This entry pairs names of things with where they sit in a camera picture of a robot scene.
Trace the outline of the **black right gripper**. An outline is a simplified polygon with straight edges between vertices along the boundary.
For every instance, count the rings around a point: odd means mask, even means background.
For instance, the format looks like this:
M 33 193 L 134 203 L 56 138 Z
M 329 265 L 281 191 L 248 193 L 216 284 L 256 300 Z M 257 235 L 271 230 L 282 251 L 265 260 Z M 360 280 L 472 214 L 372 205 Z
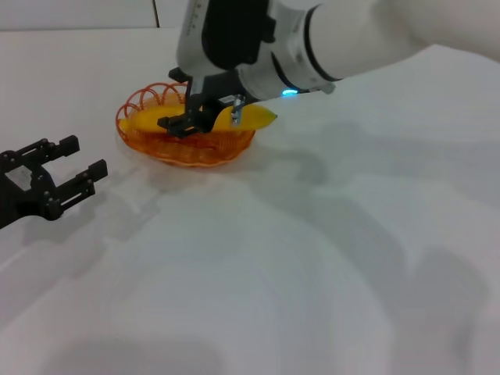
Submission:
M 226 73 L 203 78 L 192 78 L 179 67 L 169 71 L 168 77 L 187 86 L 187 115 L 162 117 L 157 125 L 169 136 L 186 138 L 196 131 L 212 131 L 216 118 L 226 108 L 230 127 L 238 127 L 243 117 L 243 107 L 251 95 L 243 87 L 238 73 Z

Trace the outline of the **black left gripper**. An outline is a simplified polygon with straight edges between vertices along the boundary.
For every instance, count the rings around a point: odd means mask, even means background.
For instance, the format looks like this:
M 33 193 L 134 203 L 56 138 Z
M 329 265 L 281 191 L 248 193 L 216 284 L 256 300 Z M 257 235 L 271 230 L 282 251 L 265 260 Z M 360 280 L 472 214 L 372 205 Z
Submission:
M 1 228 L 28 216 L 48 221 L 95 194 L 95 183 L 108 176 L 104 159 L 55 186 L 44 164 L 80 151 L 74 135 L 59 143 L 44 138 L 20 150 L 1 154 Z

